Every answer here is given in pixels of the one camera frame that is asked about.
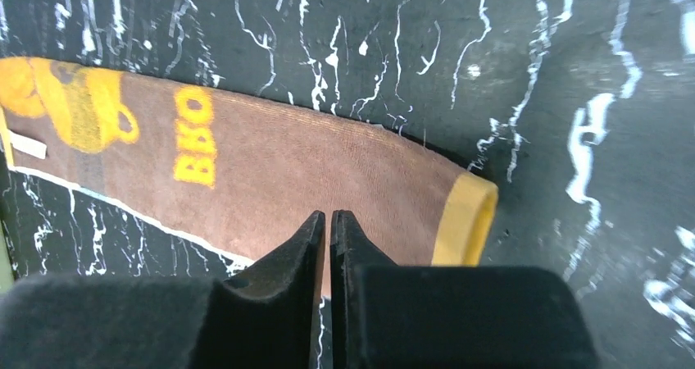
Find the brown and yellow cloth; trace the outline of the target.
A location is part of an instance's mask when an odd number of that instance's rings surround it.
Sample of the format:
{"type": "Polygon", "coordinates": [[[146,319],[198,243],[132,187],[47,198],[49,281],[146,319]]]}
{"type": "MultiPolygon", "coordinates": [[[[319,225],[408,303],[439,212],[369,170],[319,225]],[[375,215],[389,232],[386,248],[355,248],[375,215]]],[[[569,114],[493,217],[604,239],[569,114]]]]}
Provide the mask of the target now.
{"type": "Polygon", "coordinates": [[[402,265],[474,266],[497,186],[360,121],[127,71],[1,61],[7,165],[253,262],[348,210],[402,265]]]}

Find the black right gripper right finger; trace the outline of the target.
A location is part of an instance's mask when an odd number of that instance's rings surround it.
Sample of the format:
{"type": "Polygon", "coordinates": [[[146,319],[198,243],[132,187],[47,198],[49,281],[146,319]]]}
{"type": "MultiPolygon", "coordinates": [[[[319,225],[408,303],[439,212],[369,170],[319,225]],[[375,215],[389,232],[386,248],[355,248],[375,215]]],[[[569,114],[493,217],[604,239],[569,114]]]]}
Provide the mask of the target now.
{"type": "Polygon", "coordinates": [[[332,215],[337,368],[597,368],[575,297],[534,266],[399,266],[332,215]]]}

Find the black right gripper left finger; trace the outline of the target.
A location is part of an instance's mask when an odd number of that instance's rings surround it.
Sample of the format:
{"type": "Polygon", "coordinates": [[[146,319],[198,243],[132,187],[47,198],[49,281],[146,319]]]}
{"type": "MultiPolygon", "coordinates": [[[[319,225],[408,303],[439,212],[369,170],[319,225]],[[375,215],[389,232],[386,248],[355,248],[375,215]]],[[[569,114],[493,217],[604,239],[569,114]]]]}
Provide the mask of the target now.
{"type": "Polygon", "coordinates": [[[1,299],[4,368],[308,368],[325,244],[313,212],[228,280],[32,276],[1,299]]]}

